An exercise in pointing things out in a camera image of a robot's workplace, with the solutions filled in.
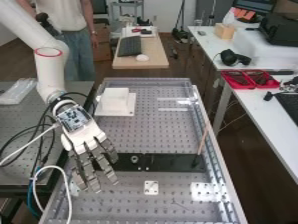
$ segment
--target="white cable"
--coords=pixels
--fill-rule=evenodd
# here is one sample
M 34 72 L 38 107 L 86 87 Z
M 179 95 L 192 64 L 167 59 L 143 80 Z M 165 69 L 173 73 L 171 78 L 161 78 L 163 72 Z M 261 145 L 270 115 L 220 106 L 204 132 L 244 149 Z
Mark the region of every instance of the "white cable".
M 36 204 L 38 204 L 38 206 L 40 208 L 40 211 L 44 212 L 44 209 L 43 209 L 43 207 L 40 205 L 40 200 L 39 200 L 39 197 L 38 197 L 38 194 L 36 194 L 36 180 L 38 180 L 38 177 L 39 177 L 40 173 L 46 169 L 50 169 L 50 168 L 58 169 L 63 173 L 63 179 L 64 179 L 66 190 L 67 190 L 67 197 L 68 197 L 68 220 L 67 220 L 67 224 L 70 224 L 71 223 L 71 219 L 72 219 L 72 197 L 71 197 L 71 192 L 70 192 L 70 187 L 68 187 L 67 174 L 66 174 L 64 170 L 62 169 L 62 167 L 59 167 L 59 166 L 54 166 L 54 165 L 46 166 L 35 174 L 35 177 L 34 177 L 34 195 L 35 195 Z
M 31 142 L 28 142 L 20 149 L 18 149 L 12 154 L 10 154 L 0 162 L 0 166 L 12 158 L 24 148 L 27 148 L 39 138 L 42 138 L 50 131 L 59 127 L 59 123 L 55 123 Z
M 232 122 L 229 122 L 224 128 L 220 129 L 220 131 L 223 131 L 231 124 L 233 124 L 236 121 L 239 121 L 244 116 L 247 115 L 247 113 L 244 113 L 239 118 L 236 118 Z

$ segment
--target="floor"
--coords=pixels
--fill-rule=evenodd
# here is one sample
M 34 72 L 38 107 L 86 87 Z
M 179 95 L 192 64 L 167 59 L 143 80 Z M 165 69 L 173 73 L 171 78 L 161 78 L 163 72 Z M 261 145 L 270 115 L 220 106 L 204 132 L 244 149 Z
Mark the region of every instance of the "floor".
M 203 94 L 208 73 L 213 69 L 208 62 L 200 72 L 200 47 L 195 46 L 185 73 L 187 45 L 176 44 L 169 35 L 163 35 L 163 43 L 167 54 L 171 55 L 169 44 L 173 44 L 180 56 L 177 60 L 169 57 L 169 69 L 113 70 L 112 62 L 106 61 L 96 63 L 96 82 L 102 83 L 106 77 L 188 77 Z M 0 81 L 36 76 L 32 50 L 20 40 L 0 47 L 0 61 Z M 243 107 L 236 104 L 228 111 L 225 122 L 229 123 L 244 113 Z M 298 186 L 248 116 L 220 132 L 219 142 L 249 223 L 298 223 Z M 23 206 L 15 223 L 28 223 L 27 217 Z

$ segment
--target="wire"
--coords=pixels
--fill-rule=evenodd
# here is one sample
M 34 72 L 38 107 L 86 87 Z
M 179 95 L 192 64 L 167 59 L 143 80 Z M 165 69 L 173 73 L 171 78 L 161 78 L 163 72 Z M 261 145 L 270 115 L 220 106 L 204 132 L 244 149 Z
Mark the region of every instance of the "wire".
M 80 96 L 84 96 L 86 98 L 88 98 L 88 96 L 87 96 L 86 94 L 79 93 L 79 92 L 68 92 L 68 93 L 63 94 L 60 97 L 64 97 L 64 96 L 68 96 L 68 95 L 80 95 Z M 48 111 L 50 111 L 52 105 L 54 105 L 54 103 L 51 103 L 51 104 L 47 106 L 47 108 L 46 108 L 46 110 L 44 110 L 44 113 L 43 113 L 43 115 L 42 115 L 42 117 L 40 117 L 40 120 L 39 120 L 38 125 L 30 128 L 30 129 L 34 129 L 34 128 L 35 128 L 35 132 L 34 132 L 34 134 L 32 134 L 31 139 L 30 139 L 28 142 L 31 142 L 31 141 L 34 140 L 34 138 L 35 138 L 35 136 L 36 136 L 36 134 L 38 134 L 39 128 L 42 127 L 42 123 L 43 123 L 44 117 L 47 116 L 46 114 L 48 113 Z M 95 102 L 94 102 L 94 101 L 92 101 L 92 106 L 94 106 L 94 115 L 95 115 L 96 105 L 95 105 Z M 8 146 L 8 145 L 10 145 L 10 144 L 19 138 L 19 135 L 23 134 L 23 133 L 24 133 L 27 130 L 30 130 L 30 129 L 23 130 L 19 134 L 16 134 L 16 135 L 8 140 L 8 142 L 4 144 L 3 148 L 0 149 L 0 155 L 2 155 L 3 151 L 4 151 L 4 149 L 7 148 L 7 146 Z M 23 153 L 26 152 L 26 150 L 27 150 L 27 147 L 20 151 L 19 155 L 18 155 L 18 156 L 16 156 L 8 163 L 0 165 L 0 167 L 7 167 L 8 165 L 11 165 L 11 164 L 20 158 L 20 156 L 23 155 Z
M 6 148 L 8 147 L 8 145 L 10 145 L 18 138 L 20 138 L 22 136 L 30 134 L 30 132 L 32 132 L 31 129 L 35 129 L 36 127 L 39 127 L 39 126 L 36 125 L 36 126 L 34 126 L 34 127 L 30 127 L 30 128 L 27 128 L 27 129 L 24 129 L 22 132 L 19 132 L 15 136 L 11 137 L 11 139 L 7 141 L 7 143 L 4 144 L 4 146 L 3 146 L 2 149 L 0 149 L 0 156 L 2 156 L 2 154 L 3 154 L 3 152 L 4 152 L 4 150 L 6 150 Z M 6 166 L 8 166 L 11 163 L 12 163 L 12 162 L 8 162 L 7 164 L 2 165 L 0 167 L 6 167 Z
M 227 108 L 227 111 L 235 106 L 235 105 L 237 105 L 240 102 L 239 101 L 233 101 L 231 104 L 229 104 L 229 106 L 228 106 L 228 108 Z
M 46 115 L 44 116 L 44 120 L 43 120 L 43 125 L 46 123 L 46 118 L 50 118 L 50 120 L 52 122 L 55 122 L 55 119 L 50 116 L 50 115 Z M 44 158 L 42 159 L 42 151 L 43 151 L 43 145 L 44 145 L 44 141 L 43 141 L 43 137 L 40 138 L 42 141 L 40 141 L 40 147 L 39 147 L 39 152 L 38 152 L 38 155 L 36 155 L 36 160 L 35 160 L 35 164 L 34 164 L 34 167 L 32 167 L 32 170 L 31 170 L 31 177 L 34 177 L 34 173 L 35 173 L 35 169 L 36 169 L 36 165 L 38 165 L 38 162 L 40 161 L 40 164 L 42 164 L 42 167 L 44 166 L 44 164 L 47 163 L 48 161 L 48 157 L 50 157 L 50 154 L 51 154 L 51 151 L 54 149 L 54 143 L 55 143 L 55 138 L 56 138 L 56 133 L 55 133 L 55 129 L 52 130 L 54 134 L 52 134 L 52 142 L 51 142 L 51 146 L 50 146 L 50 149 L 48 149 L 48 152 L 44 156 Z
M 67 190 L 67 197 L 68 197 L 68 220 L 67 220 L 67 224 L 71 223 L 71 219 L 72 219 L 72 198 L 71 198 L 71 192 L 70 192 L 70 187 L 68 187 L 68 179 L 67 179 L 67 174 L 64 172 L 64 170 L 62 169 L 62 167 L 59 166 L 46 166 L 43 167 L 35 174 L 35 177 L 34 177 L 34 195 L 35 195 L 35 200 L 36 200 L 36 204 L 40 208 L 40 211 L 44 212 L 44 209 L 42 207 L 42 204 L 40 204 L 40 200 L 39 200 L 39 197 L 38 197 L 38 194 L 36 194 L 36 180 L 38 180 L 38 177 L 40 175 L 40 173 L 46 170 L 46 169 L 58 169 L 60 170 L 60 172 L 63 173 L 63 178 L 64 178 L 64 184 L 66 184 L 66 190 Z
M 215 58 L 212 59 L 212 63 L 211 63 L 211 66 L 209 66 L 209 71 L 208 71 L 208 80 L 205 82 L 205 88 L 204 88 L 204 91 L 203 91 L 203 99 L 205 98 L 207 91 L 208 91 L 208 83 L 209 83 L 209 79 L 211 79 L 212 65 L 213 65 L 213 62 L 215 62 L 215 60 L 216 60 L 216 58 L 220 54 L 221 53 L 216 54 Z
M 59 127 L 59 124 L 55 123 L 51 128 L 48 128 L 34 140 L 31 140 L 20 149 L 18 149 L 12 154 L 10 154 L 0 162 L 0 166 L 3 166 L 4 162 L 12 157 L 15 156 L 19 152 L 22 152 L 36 140 L 39 140 L 39 138 L 46 135 L 50 131 L 52 131 L 55 128 Z
M 220 129 L 220 132 L 231 125 L 233 124 L 236 121 L 239 121 L 244 116 L 247 115 L 247 113 L 244 113 L 239 118 L 236 118 L 232 122 L 229 122 L 224 128 Z
M 27 205 L 28 205 L 28 208 L 30 208 L 30 211 L 31 213 L 39 217 L 39 213 L 35 211 L 34 207 L 32 207 L 32 203 L 31 203 L 31 195 L 32 195 L 32 190 L 34 190 L 34 185 L 32 185 L 32 179 L 34 179 L 34 176 L 31 176 L 31 181 L 30 181 L 30 184 L 28 184 L 28 191 L 27 191 Z

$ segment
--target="white block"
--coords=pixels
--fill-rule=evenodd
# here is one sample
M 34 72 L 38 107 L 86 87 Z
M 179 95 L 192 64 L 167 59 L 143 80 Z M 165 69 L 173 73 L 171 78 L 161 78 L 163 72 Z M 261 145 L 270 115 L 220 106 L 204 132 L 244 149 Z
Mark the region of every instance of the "white block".
M 104 111 L 121 111 L 128 108 L 128 88 L 107 88 L 102 97 Z
M 107 88 L 103 95 L 98 96 L 99 105 L 96 116 L 135 116 L 136 93 L 129 93 L 128 88 Z

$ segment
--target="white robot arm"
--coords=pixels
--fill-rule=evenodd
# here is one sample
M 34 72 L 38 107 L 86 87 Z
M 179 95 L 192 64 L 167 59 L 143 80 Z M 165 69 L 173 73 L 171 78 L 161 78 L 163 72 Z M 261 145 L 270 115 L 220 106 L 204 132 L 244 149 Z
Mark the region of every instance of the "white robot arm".
M 119 156 L 115 147 L 99 128 L 92 116 L 70 98 L 64 86 L 64 65 L 70 49 L 56 40 L 15 0 L 0 0 L 0 22 L 35 50 L 38 91 L 63 125 L 62 142 L 70 151 L 72 174 L 80 189 L 88 187 L 100 192 L 100 181 L 94 169 L 98 162 L 112 183 L 117 183 L 113 168 L 103 155 L 107 152 L 112 163 Z

